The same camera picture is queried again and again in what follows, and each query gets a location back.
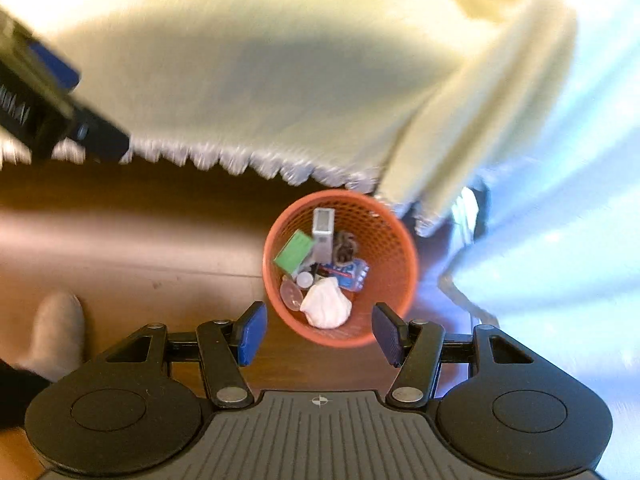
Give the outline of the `blue white packet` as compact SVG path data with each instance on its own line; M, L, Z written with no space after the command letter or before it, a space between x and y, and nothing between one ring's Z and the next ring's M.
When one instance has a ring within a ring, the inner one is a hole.
M319 264L318 272L326 278L336 278L337 284L348 292L360 292L369 273L369 265L360 258L345 264Z

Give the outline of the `red plastic mesh basket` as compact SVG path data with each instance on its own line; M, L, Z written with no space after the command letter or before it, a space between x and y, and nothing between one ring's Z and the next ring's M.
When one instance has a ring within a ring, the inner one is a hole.
M335 210L335 227L355 235L358 256L369 266L361 292L350 292L352 313L341 327L319 330L290 310L280 296L283 271L273 262L295 231L311 233L317 208ZM271 226L262 252L262 281L279 318L296 334L325 347L350 349L372 344L372 308L384 302L399 316L411 308L419 277L416 245L404 224L374 198L346 190L311 193L280 213Z

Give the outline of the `green medicine box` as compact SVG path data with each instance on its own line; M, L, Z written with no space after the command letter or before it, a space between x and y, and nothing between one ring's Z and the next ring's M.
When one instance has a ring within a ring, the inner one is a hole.
M285 274L294 275L313 249L314 239L296 230L273 258L273 263Z

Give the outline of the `white grey medicine box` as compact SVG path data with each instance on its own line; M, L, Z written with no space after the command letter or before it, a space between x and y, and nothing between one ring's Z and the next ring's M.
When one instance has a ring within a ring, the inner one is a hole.
M331 263L333 260L334 241L334 216L333 208L316 208L312 218L311 236L314 239L314 262L321 264Z

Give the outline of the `clear round plastic container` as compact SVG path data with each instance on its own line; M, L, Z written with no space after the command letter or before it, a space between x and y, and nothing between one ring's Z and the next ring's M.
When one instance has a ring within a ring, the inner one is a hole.
M314 284L314 276L309 271L296 274L294 278L285 275L280 284L280 298L288 310L297 312L306 297L306 292Z

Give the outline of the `light blue bed sheet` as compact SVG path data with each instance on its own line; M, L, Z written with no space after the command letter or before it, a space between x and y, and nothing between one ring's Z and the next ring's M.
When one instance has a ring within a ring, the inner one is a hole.
M639 474L639 0L565 0L577 35L540 140L486 174L487 232L442 274L457 304L594 390L598 471Z

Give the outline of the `grey slipper foot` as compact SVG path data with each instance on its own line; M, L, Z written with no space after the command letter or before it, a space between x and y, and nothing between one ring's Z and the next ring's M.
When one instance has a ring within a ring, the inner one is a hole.
M29 349L18 366L57 382L84 362L86 322L78 298L56 292L38 307Z

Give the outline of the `yellow fleece blanket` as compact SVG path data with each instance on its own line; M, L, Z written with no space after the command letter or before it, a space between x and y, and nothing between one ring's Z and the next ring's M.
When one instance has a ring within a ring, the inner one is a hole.
M564 0L1 0L152 158L373 191L430 234L539 133Z

